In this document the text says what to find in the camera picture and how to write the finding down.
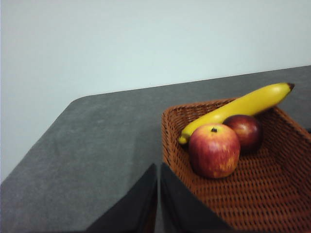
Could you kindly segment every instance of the banana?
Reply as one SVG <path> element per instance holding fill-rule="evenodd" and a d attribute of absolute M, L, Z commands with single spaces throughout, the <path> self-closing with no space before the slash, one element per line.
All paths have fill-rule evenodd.
<path fill-rule="evenodd" d="M 211 111 L 189 123 L 178 139 L 180 144 L 186 144 L 192 133 L 201 125 L 207 123 L 223 123 L 232 115 L 242 114 L 253 116 L 280 103 L 294 88 L 293 83 L 275 83 L 259 88 L 234 101 Z"/>

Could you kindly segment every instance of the apple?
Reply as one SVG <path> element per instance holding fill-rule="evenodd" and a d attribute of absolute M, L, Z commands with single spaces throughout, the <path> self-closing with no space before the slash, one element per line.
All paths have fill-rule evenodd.
<path fill-rule="evenodd" d="M 260 148 L 263 141 L 261 123 L 253 116 L 233 115 L 223 122 L 238 135 L 241 152 L 254 152 Z"/>
<path fill-rule="evenodd" d="M 236 133 L 224 124 L 198 127 L 189 140 L 192 169 L 206 178 L 222 178 L 237 167 L 240 143 Z"/>

